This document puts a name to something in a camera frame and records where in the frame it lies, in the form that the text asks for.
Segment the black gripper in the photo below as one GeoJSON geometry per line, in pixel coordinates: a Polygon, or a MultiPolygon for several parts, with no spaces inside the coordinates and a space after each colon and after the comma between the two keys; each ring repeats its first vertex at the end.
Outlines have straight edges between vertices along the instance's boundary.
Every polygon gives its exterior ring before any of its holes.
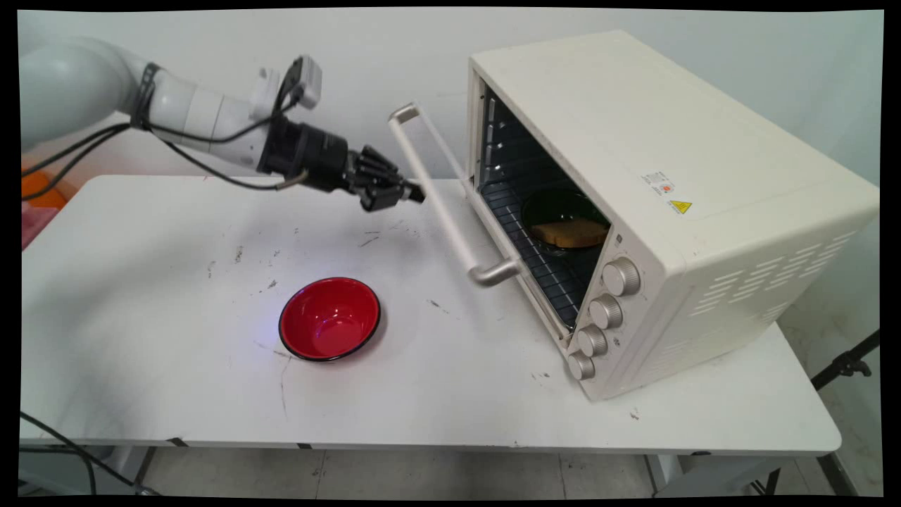
{"type": "MultiPolygon", "coordinates": [[[[304,176],[303,186],[351,194],[346,179],[351,154],[341,136],[280,116],[268,125],[258,172],[280,175],[287,182],[304,176]]],[[[403,177],[399,167],[373,146],[364,145],[354,156],[355,179],[366,186],[360,189],[360,205],[367,213],[393,208],[403,200],[422,204],[426,199],[422,187],[403,177]]]]}

